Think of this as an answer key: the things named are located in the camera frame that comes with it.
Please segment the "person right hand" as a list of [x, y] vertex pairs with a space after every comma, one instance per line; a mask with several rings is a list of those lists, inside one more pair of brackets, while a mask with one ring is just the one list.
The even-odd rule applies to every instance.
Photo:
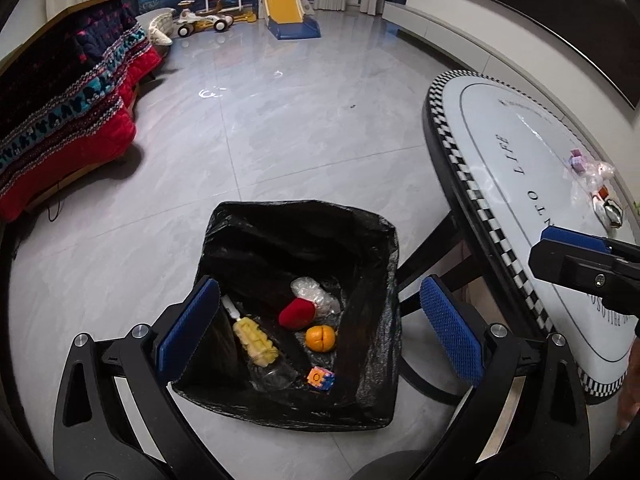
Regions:
[[627, 375], [617, 404], [618, 426], [626, 429], [634, 420], [640, 406], [640, 340], [636, 338], [631, 347]]

